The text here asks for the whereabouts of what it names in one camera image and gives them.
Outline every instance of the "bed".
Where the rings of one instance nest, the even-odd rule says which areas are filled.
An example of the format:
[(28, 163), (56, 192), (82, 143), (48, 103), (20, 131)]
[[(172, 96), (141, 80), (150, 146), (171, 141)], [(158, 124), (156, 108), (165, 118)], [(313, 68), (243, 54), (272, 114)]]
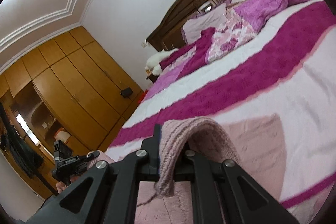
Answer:
[[(232, 135), (242, 167), (300, 223), (331, 223), (336, 179), (336, 17), (323, 0), (286, 0), (285, 7), (276, 5), (276, 12), (269, 11), (276, 1), (231, 5), (226, 0), (176, 0), (147, 41), (158, 51), (179, 50), (160, 63), (162, 75), (106, 153), (113, 160), (122, 159), (152, 135), (155, 123), (170, 119), (207, 116), (228, 132), (243, 121), (245, 134)], [(251, 5), (253, 11), (262, 6), (258, 20), (265, 15), (267, 19), (251, 19), (259, 15), (247, 14)], [(186, 43), (181, 28), (220, 7), (225, 9), (226, 22), (202, 30), (190, 43), (188, 37)], [(226, 37), (227, 26), (240, 34), (245, 27), (257, 31), (244, 33), (239, 44), (241, 38)], [(209, 49), (224, 40), (228, 43), (219, 44), (212, 58)], [(251, 121), (257, 128), (280, 123), (279, 131), (249, 131)], [(176, 207), (186, 211), (180, 199), (179, 195), (166, 199), (171, 204), (169, 209), (165, 205), (167, 212)], [(152, 202), (137, 211), (139, 223), (146, 218), (165, 223), (164, 213), (149, 216), (151, 210), (162, 209), (160, 201)]]

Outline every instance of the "nightstand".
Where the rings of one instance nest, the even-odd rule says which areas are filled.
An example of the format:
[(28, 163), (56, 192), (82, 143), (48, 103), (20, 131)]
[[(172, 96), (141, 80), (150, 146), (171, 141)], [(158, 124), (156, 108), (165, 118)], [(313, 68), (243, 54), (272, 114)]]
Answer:
[(147, 76), (146, 79), (149, 79), (151, 80), (153, 83), (155, 83), (155, 81), (157, 80), (157, 78), (159, 77), (159, 75), (153, 75), (153, 74), (150, 74)]

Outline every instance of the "purple blanket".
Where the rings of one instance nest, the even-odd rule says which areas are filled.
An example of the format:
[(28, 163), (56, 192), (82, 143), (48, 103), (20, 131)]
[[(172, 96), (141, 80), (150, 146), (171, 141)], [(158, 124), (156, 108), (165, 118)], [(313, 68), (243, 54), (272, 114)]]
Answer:
[(227, 8), (227, 21), (216, 29), (208, 28), (191, 45), (186, 45), (160, 63), (163, 70), (145, 100), (169, 87), (178, 79), (227, 55), (252, 40), (268, 19), (285, 8), (308, 0), (248, 0)]
[(283, 24), (260, 52), (159, 113), (130, 128), (122, 128), (111, 146), (151, 136), (156, 123), (214, 114), (270, 88), (286, 78), (313, 49), (322, 33), (334, 24), (336, 17), (325, 2), (303, 8)]

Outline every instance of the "magenta stripe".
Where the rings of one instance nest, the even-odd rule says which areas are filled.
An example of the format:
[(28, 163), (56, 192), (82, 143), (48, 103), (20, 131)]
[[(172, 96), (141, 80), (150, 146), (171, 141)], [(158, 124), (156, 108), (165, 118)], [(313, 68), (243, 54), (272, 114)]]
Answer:
[(121, 129), (111, 146), (152, 136), (156, 123), (215, 114), (270, 88), (287, 77), (313, 49), (324, 31), (334, 24), (336, 17), (324, 1), (303, 8), (287, 19), (260, 52), (159, 113), (131, 128)]
[(325, 178), (324, 180), (314, 185), (313, 187), (309, 188), (308, 190), (304, 191), (303, 193), (300, 193), (299, 195), (294, 196), (288, 200), (282, 201), (281, 205), (286, 209), (298, 205), (301, 202), (311, 198), (312, 196), (326, 189), (329, 185), (331, 185), (335, 181), (336, 181), (336, 173), (332, 174), (330, 177)]

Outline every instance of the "knitted pink cloth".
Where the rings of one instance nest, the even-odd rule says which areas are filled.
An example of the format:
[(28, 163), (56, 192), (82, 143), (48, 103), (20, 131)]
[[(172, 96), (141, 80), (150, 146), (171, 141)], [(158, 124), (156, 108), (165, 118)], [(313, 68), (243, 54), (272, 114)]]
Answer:
[(222, 162), (225, 159), (233, 159), (240, 163), (236, 148), (228, 134), (214, 120), (196, 117), (181, 121), (166, 121), (161, 128), (160, 179), (155, 184), (157, 195), (174, 195), (174, 168), (186, 142), (189, 142), (192, 150), (210, 160)]

